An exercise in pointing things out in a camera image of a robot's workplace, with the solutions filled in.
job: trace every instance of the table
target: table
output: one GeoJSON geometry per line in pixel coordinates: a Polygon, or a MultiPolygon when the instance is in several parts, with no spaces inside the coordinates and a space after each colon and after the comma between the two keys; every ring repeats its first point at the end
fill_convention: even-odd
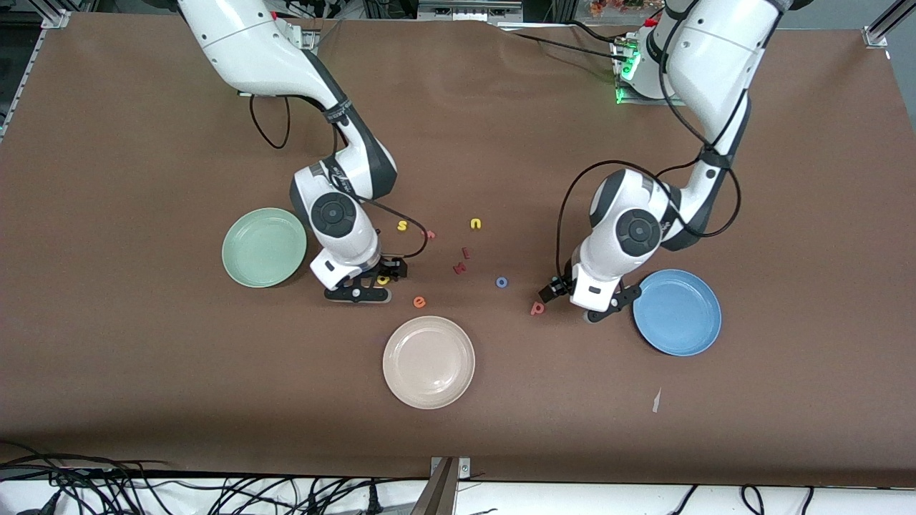
{"type": "MultiPolygon", "coordinates": [[[[686,359],[643,343],[628,312],[589,325],[563,300],[529,315],[569,182],[601,159],[690,160],[671,113],[615,104],[603,58],[477,22],[348,21],[320,55],[395,157],[383,202],[437,235],[384,306],[326,302],[305,266],[266,290],[223,270],[229,226],[289,208],[292,172],[330,151],[313,108],[292,105],[275,151],[179,17],[77,13],[49,33],[0,146],[0,435],[205,470],[423,476],[432,455],[470,455],[493,479],[916,483],[916,137],[857,32],[776,34],[737,222],[629,279],[682,268],[713,288],[722,333],[686,359]],[[382,376],[387,337],[420,314],[460,324],[477,357],[439,411],[401,404],[382,376]]],[[[276,138],[282,103],[260,100],[276,138]]],[[[573,194],[564,259],[613,171],[573,194]]],[[[386,251],[420,242],[367,211],[386,251]]]]}

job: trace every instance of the cable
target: cable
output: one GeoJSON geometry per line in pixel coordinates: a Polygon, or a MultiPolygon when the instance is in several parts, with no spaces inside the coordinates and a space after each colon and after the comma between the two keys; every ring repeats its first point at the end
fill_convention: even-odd
{"type": "Polygon", "coordinates": [[[378,515],[383,511],[385,511],[385,508],[382,507],[381,503],[378,502],[378,488],[376,488],[376,481],[370,479],[369,502],[365,507],[365,515],[378,515]]]}
{"type": "Polygon", "coordinates": [[[808,487],[808,497],[805,498],[804,503],[801,505],[801,515],[808,514],[808,505],[811,504],[811,499],[814,499],[814,487],[808,487]]]}
{"type": "Polygon", "coordinates": [[[588,27],[587,25],[585,25],[585,23],[583,23],[583,22],[581,22],[581,21],[579,21],[579,20],[574,20],[574,19],[571,19],[571,20],[569,20],[569,21],[564,21],[563,24],[565,24],[565,25],[573,25],[573,26],[576,26],[576,27],[578,27],[578,28],[584,30],[585,33],[588,34],[589,36],[591,36],[592,38],[595,38],[595,39],[597,39],[597,40],[599,40],[599,41],[603,41],[603,42],[605,42],[605,43],[613,43],[613,42],[614,42],[614,39],[620,38],[620,37],[625,36],[625,35],[627,34],[626,32],[624,32],[623,34],[618,34],[618,35],[616,35],[616,36],[602,36],[601,34],[598,34],[597,32],[593,31],[590,27],[588,27]]]}
{"type": "MultiPolygon", "coordinates": [[[[721,169],[720,171],[724,171],[729,176],[731,176],[732,183],[735,184],[735,209],[732,211],[731,216],[728,217],[728,220],[724,224],[722,224],[721,227],[714,230],[712,233],[701,233],[700,231],[697,231],[693,227],[690,227],[690,225],[683,219],[683,217],[681,217],[681,212],[677,208],[675,208],[674,215],[677,217],[678,222],[681,222],[681,225],[683,226],[683,230],[686,231],[687,234],[691,236],[695,236],[698,238],[711,238],[713,236],[719,236],[723,232],[727,231],[729,227],[732,226],[732,224],[737,219],[738,214],[741,213],[741,185],[738,184],[738,177],[735,175],[735,171],[730,168],[721,169]]],[[[649,174],[649,176],[661,187],[661,190],[665,192],[665,196],[668,197],[668,203],[673,206],[674,200],[671,198],[671,192],[668,191],[668,188],[666,187],[667,185],[664,182],[662,182],[658,177],[652,175],[651,173],[649,174]]]]}
{"type": "Polygon", "coordinates": [[[408,222],[410,222],[410,223],[412,223],[412,224],[414,224],[414,225],[416,225],[417,227],[420,228],[420,231],[423,233],[423,243],[420,244],[420,249],[417,250],[416,252],[411,252],[410,254],[405,254],[404,256],[401,256],[401,258],[403,258],[403,259],[415,258],[416,256],[419,256],[419,255],[423,252],[423,250],[426,250],[426,243],[427,243],[430,239],[426,236],[426,235],[427,235],[426,227],[424,227],[420,222],[417,222],[416,220],[414,220],[413,218],[410,218],[410,217],[407,216],[406,214],[403,214],[403,213],[400,213],[400,212],[398,212],[398,211],[395,211],[394,209],[391,209],[390,207],[384,205],[383,203],[379,203],[379,202],[376,202],[376,201],[374,201],[374,200],[372,200],[372,199],[367,199],[367,198],[365,198],[365,197],[361,197],[361,196],[359,196],[359,195],[357,195],[357,194],[355,194],[355,193],[354,193],[353,196],[356,197],[356,200],[358,200],[358,201],[363,201],[363,202],[365,202],[365,203],[371,203],[372,205],[374,205],[374,206],[377,207],[378,209],[382,209],[382,210],[388,211],[389,213],[394,214],[395,216],[400,216],[400,217],[403,218],[404,220],[407,220],[408,222]]]}
{"type": "Polygon", "coordinates": [[[584,52],[586,54],[607,57],[608,59],[612,59],[612,60],[627,60],[627,58],[624,56],[612,55],[612,54],[590,50],[590,49],[583,49],[581,47],[574,47],[573,45],[567,45],[566,43],[561,43],[559,41],[551,41],[549,39],[537,38],[534,36],[529,36],[528,34],[519,34],[518,32],[513,32],[513,34],[515,34],[516,36],[520,38],[531,39],[532,41],[539,41],[541,43],[547,43],[548,45],[555,45],[557,47],[563,47],[565,49],[576,50],[576,51],[584,52]]]}
{"type": "Polygon", "coordinates": [[[287,132],[286,132],[286,135],[283,137],[283,143],[280,143],[279,145],[277,145],[276,143],[271,141],[270,138],[267,137],[266,134],[264,134],[264,130],[261,129],[261,125],[257,122],[257,116],[255,116],[255,96],[251,95],[250,97],[248,97],[248,112],[251,113],[251,121],[255,122],[255,128],[257,129],[257,132],[261,135],[262,138],[264,138],[264,140],[271,147],[276,148],[277,150],[284,148],[287,142],[289,141],[289,125],[291,121],[291,116],[289,115],[289,98],[284,96],[283,102],[286,104],[286,107],[287,107],[287,132]]]}
{"type": "Polygon", "coordinates": [[[700,156],[697,155],[697,157],[696,157],[693,161],[691,161],[691,162],[689,162],[689,163],[684,163],[684,164],[682,164],[682,165],[672,166],[672,167],[666,168],[665,170],[660,171],[659,173],[656,173],[656,174],[655,174],[655,178],[657,179],[657,178],[661,177],[662,175],[664,175],[664,174],[666,174],[666,173],[668,173],[669,171],[672,171],[672,170],[680,170],[680,169],[682,169],[682,168],[687,168],[687,167],[693,166],[693,165],[695,165],[699,160],[700,160],[700,156]]]}
{"type": "Polygon", "coordinates": [[[725,135],[725,131],[728,130],[728,126],[732,125],[732,120],[735,119],[735,115],[738,113],[738,107],[741,107],[741,101],[744,100],[744,97],[747,95],[747,90],[741,90],[741,94],[738,96],[737,102],[735,102],[735,107],[732,109],[732,114],[728,116],[728,119],[725,120],[725,125],[722,126],[722,130],[719,131],[719,136],[716,136],[710,147],[715,148],[719,144],[719,140],[722,139],[722,136],[725,135]]]}
{"type": "Polygon", "coordinates": [[[205,487],[197,486],[185,481],[170,479],[153,484],[147,477],[147,471],[143,468],[143,463],[152,460],[125,460],[116,461],[99,456],[84,456],[63,453],[41,453],[27,445],[10,442],[0,439],[0,444],[8,444],[23,451],[28,455],[9,460],[0,464],[0,470],[16,470],[15,476],[0,479],[0,484],[7,480],[29,479],[37,477],[46,477],[51,486],[57,488],[54,496],[45,504],[45,509],[59,503],[60,498],[69,497],[77,505],[77,510],[81,515],[125,515],[137,513],[150,513],[153,510],[147,510],[141,503],[138,490],[148,489],[150,494],[157,500],[162,511],[171,515],[171,511],[162,502],[157,489],[165,485],[174,484],[183,488],[196,490],[219,490],[220,495],[208,511],[211,515],[226,513],[225,508],[236,499],[244,497],[244,501],[239,503],[239,507],[231,513],[240,515],[255,505],[267,503],[274,507],[275,513],[279,514],[279,509],[288,510],[290,515],[322,515],[334,502],[344,498],[359,488],[371,487],[373,485],[408,480],[408,478],[379,478],[367,479],[348,485],[349,481],[354,480],[351,477],[338,478],[328,485],[318,488],[315,479],[312,481],[310,497],[300,502],[299,490],[295,482],[298,476],[282,477],[265,477],[263,475],[245,475],[234,482],[226,478],[221,486],[205,487]],[[112,466],[112,470],[99,469],[73,469],[64,468],[61,460],[79,460],[95,464],[112,466]],[[142,483],[136,483],[131,475],[139,475],[142,483]],[[266,484],[260,486],[261,489],[256,492],[246,491],[247,488],[253,487],[258,481],[269,480],[266,484]],[[284,502],[279,499],[272,499],[265,494],[273,488],[278,488],[284,483],[289,482],[295,492],[295,501],[293,504],[284,502]],[[93,503],[101,505],[102,510],[93,508],[87,500],[84,499],[86,490],[91,491],[97,500],[93,503]]]}
{"type": "Polygon", "coordinates": [[[763,515],[763,496],[760,495],[760,490],[757,489],[754,485],[744,485],[741,487],[741,500],[744,501],[747,509],[750,510],[754,515],[763,515]],[[747,500],[747,491],[753,490],[757,494],[757,503],[760,506],[760,511],[754,510],[754,507],[750,505],[750,501],[747,500]]]}
{"type": "Polygon", "coordinates": [[[687,490],[687,494],[685,494],[683,499],[681,499],[681,504],[678,505],[678,508],[675,511],[672,511],[670,515],[681,515],[681,513],[684,511],[684,508],[687,506],[687,501],[690,500],[693,492],[695,492],[699,486],[700,485],[693,485],[690,487],[690,489],[687,490]]]}

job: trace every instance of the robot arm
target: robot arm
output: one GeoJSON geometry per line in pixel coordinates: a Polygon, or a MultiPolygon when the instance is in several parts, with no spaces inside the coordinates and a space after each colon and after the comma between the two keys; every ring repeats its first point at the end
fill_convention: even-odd
{"type": "Polygon", "coordinates": [[[659,66],[667,42],[665,89],[697,115],[708,145],[684,188],[665,184],[662,190],[656,180],[630,169],[612,173],[598,187],[589,209],[592,233],[573,251],[564,273],[567,280],[555,280],[541,291],[544,301],[570,293],[573,304],[589,310],[592,322],[619,311],[618,295],[628,294],[629,301],[638,295],[638,289],[616,294],[616,287],[659,247],[680,250],[699,241],[692,233],[706,228],[750,116],[747,88],[791,0],[666,4],[658,25],[637,33],[639,55],[646,57],[623,80],[648,98],[663,98],[659,66]],[[568,285],[572,291],[565,290],[568,285]],[[596,313],[606,314],[593,317],[596,313]]]}
{"type": "Polygon", "coordinates": [[[398,172],[327,68],[285,37],[289,24],[274,19],[263,0],[180,0],[179,5],[226,83],[256,95],[302,98],[343,135],[342,150],[296,172],[289,196],[323,246],[311,270],[325,288],[337,290],[375,267],[381,258],[378,236],[356,198],[388,194],[398,172]]]}

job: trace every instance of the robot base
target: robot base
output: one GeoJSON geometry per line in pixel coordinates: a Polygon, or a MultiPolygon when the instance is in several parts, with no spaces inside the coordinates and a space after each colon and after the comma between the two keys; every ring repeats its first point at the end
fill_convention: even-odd
{"type": "Polygon", "coordinates": [[[388,288],[377,287],[379,277],[391,278],[394,281],[407,277],[407,263],[400,257],[382,257],[378,264],[358,276],[343,281],[336,290],[325,290],[324,298],[333,302],[366,302],[384,304],[391,301],[388,288]]]}
{"type": "MultiPolygon", "coordinates": [[[[630,32],[625,38],[617,38],[614,43],[610,43],[611,55],[628,57],[627,49],[635,46],[637,34],[630,32]]],[[[616,91],[616,100],[618,104],[639,104],[639,105],[667,105],[663,98],[649,98],[638,93],[629,82],[625,81],[621,75],[624,67],[630,63],[615,60],[614,61],[614,89],[616,91]]],[[[684,105],[684,102],[678,98],[675,93],[669,92],[669,98],[674,105],[684,105]]]]}

